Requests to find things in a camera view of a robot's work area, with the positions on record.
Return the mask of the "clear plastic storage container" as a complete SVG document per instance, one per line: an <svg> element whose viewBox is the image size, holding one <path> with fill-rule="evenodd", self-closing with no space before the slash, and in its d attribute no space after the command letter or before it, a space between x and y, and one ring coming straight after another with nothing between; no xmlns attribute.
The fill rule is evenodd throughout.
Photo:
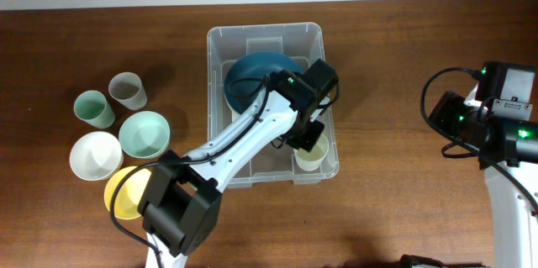
<svg viewBox="0 0 538 268"><path fill-rule="evenodd" d="M316 23L219 26L209 30L208 52L208 139L214 139L233 121L224 100L224 79L231 66L245 55L271 51L284 54L307 70L324 58L321 28ZM315 184L334 177L340 168L332 110L317 119L325 125L329 153L314 171L303 171L293 149L266 145L231 179L229 188L252 187L258 182L293 181L296 185Z"/></svg>

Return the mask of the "blue plastic bowl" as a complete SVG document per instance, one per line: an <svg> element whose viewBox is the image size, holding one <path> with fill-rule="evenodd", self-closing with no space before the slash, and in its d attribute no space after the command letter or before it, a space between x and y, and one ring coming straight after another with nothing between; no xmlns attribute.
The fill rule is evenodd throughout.
<svg viewBox="0 0 538 268"><path fill-rule="evenodd" d="M265 74L287 70L303 73L294 60L277 52L256 52L237 60L224 79L224 95L231 108L242 114L256 99Z"/></svg>

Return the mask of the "cream plastic cup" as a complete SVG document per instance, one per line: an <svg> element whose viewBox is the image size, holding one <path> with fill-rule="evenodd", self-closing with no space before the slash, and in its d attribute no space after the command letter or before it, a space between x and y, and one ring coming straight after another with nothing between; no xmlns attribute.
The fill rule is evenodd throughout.
<svg viewBox="0 0 538 268"><path fill-rule="evenodd" d="M319 168L329 153L329 146L329 140L324 134L321 134L311 151L294 150L294 157L298 167L303 171L314 171Z"/></svg>

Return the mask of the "beige bowl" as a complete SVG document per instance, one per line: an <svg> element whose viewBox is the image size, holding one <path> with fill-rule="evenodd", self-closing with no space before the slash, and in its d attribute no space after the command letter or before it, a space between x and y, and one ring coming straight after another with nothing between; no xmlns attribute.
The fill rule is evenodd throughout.
<svg viewBox="0 0 538 268"><path fill-rule="evenodd" d="M235 110L232 108L232 106L229 104L229 101L227 100L226 96L224 96L224 100L226 101L226 104L227 104L229 110L233 110L233 111L235 111Z"/></svg>
<svg viewBox="0 0 538 268"><path fill-rule="evenodd" d="M230 112L231 112L231 118L232 118L232 121L235 121L236 118L237 118L237 115L236 115L235 111L230 110Z"/></svg>

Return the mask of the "green plastic bowl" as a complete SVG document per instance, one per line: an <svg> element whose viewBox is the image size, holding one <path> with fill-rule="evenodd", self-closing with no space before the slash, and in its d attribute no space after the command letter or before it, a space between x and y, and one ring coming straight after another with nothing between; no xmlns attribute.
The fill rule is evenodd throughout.
<svg viewBox="0 0 538 268"><path fill-rule="evenodd" d="M152 159L163 154L171 140L167 120L159 113L142 111L128 117L120 127L119 143L134 158Z"/></svg>

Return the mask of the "grey translucent plastic cup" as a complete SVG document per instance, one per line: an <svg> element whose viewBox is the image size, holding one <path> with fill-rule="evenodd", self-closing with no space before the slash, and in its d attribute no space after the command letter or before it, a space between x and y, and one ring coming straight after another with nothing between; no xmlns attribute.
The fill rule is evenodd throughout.
<svg viewBox="0 0 538 268"><path fill-rule="evenodd" d="M147 95L142 81L133 72L122 72L108 84L110 96L130 110L142 109L147 104Z"/></svg>

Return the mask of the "yellow plastic bowl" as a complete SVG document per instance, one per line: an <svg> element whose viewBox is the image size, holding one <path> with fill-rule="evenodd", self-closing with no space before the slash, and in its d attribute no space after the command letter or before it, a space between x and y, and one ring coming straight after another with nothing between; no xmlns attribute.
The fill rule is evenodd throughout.
<svg viewBox="0 0 538 268"><path fill-rule="evenodd" d="M135 167L128 166L117 171L107 182L104 189L104 202L107 210L110 210L112 195L125 176ZM116 218L131 220L140 217L138 205L150 179L151 172L142 169L133 174L120 188L114 203L114 214Z"/></svg>

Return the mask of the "green plastic cup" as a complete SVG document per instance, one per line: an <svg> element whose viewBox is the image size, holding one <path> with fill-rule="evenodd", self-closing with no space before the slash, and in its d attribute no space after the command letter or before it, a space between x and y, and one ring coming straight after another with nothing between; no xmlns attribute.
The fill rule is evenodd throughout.
<svg viewBox="0 0 538 268"><path fill-rule="evenodd" d="M96 90L80 94L74 102L73 110L80 120L98 129L108 128L115 121L115 114L107 98Z"/></svg>

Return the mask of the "white plastic bowl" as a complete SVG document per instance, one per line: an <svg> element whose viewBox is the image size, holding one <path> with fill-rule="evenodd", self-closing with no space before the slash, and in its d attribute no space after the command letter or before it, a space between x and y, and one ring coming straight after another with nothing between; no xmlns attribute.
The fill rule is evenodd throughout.
<svg viewBox="0 0 538 268"><path fill-rule="evenodd" d="M110 133L95 131L82 136L71 148L72 172L84 181L101 181L111 177L123 164L119 140Z"/></svg>

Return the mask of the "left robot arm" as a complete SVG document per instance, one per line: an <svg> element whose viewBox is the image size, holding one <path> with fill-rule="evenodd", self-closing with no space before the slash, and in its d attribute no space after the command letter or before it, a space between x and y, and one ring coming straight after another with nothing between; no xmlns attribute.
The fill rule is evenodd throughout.
<svg viewBox="0 0 538 268"><path fill-rule="evenodd" d="M303 74L273 72L257 99L216 138L183 157L166 152L138 205L150 241L146 266L185 265L214 229L230 180L267 144L279 139L294 149L313 149L324 131L315 116L338 89L335 69L324 60Z"/></svg>

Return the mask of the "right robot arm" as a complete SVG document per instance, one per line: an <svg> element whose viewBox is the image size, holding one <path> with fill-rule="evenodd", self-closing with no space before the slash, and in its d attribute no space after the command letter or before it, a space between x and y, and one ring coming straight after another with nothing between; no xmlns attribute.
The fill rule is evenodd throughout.
<svg viewBox="0 0 538 268"><path fill-rule="evenodd" d="M467 97L445 92L425 122L475 157L493 213L495 265L537 265L537 124L530 119L535 69L487 61L466 69L477 80Z"/></svg>

